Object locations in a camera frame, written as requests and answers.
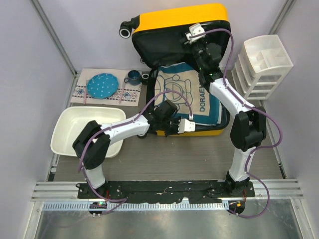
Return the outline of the teal Doraemon towel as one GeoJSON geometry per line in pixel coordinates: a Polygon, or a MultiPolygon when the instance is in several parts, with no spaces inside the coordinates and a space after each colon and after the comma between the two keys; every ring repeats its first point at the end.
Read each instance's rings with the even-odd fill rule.
{"type": "Polygon", "coordinates": [[[160,66],[155,81],[155,94],[164,92],[155,100],[159,105],[170,100],[177,106],[177,116],[189,116],[189,108],[196,124],[211,126],[221,123],[220,101],[199,84],[198,72],[187,63],[160,66]]]}

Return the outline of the yellow Pikachu hard suitcase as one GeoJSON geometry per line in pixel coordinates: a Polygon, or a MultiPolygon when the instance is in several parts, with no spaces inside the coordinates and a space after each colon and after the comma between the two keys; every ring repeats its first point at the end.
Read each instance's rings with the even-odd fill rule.
{"type": "MultiPolygon", "coordinates": [[[[119,35],[132,39],[141,60],[151,69],[150,78],[143,81],[147,86],[147,100],[155,95],[155,77],[160,66],[184,62],[194,69],[191,54],[186,52],[179,40],[196,23],[200,23],[205,31],[218,28],[231,30],[226,7],[220,3],[142,13],[121,23],[119,35]]],[[[223,32],[215,35],[214,41],[222,46],[224,53],[228,37],[223,32]]]]}

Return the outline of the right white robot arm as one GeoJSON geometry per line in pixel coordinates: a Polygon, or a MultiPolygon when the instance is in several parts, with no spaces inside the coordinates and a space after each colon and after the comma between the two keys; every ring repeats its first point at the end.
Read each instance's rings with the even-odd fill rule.
{"type": "Polygon", "coordinates": [[[215,96],[233,117],[230,133],[235,148],[232,165],[226,174],[225,191],[229,196],[241,194],[251,179],[249,169],[255,152],[266,138],[266,111],[244,101],[244,98],[230,85],[226,74],[219,68],[224,55],[222,46],[215,43],[215,35],[227,33],[227,29],[187,32],[180,42],[191,54],[194,69],[198,72],[200,85],[215,96]]]}

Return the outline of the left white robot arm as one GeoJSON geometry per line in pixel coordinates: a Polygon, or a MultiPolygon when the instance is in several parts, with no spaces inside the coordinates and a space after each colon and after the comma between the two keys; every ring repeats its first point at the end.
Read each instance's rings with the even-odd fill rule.
{"type": "Polygon", "coordinates": [[[96,199],[106,193],[106,178],[102,164],[109,147],[118,141],[133,136],[143,137],[151,129],[163,130],[166,136],[186,132],[188,118],[175,114],[177,107],[166,100],[160,106],[151,108],[152,102],[134,116],[115,123],[88,122],[72,143],[79,158],[79,171],[83,172],[89,186],[89,193],[96,199]]]}

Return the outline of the white square tray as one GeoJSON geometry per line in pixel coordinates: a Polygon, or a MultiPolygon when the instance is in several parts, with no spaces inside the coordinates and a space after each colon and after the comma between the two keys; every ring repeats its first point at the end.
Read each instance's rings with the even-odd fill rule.
{"type": "Polygon", "coordinates": [[[51,150],[64,156],[76,156],[72,147],[74,140],[92,120],[98,124],[115,123],[126,119],[126,114],[118,108],[69,107],[60,115],[51,138],[51,150]]]}

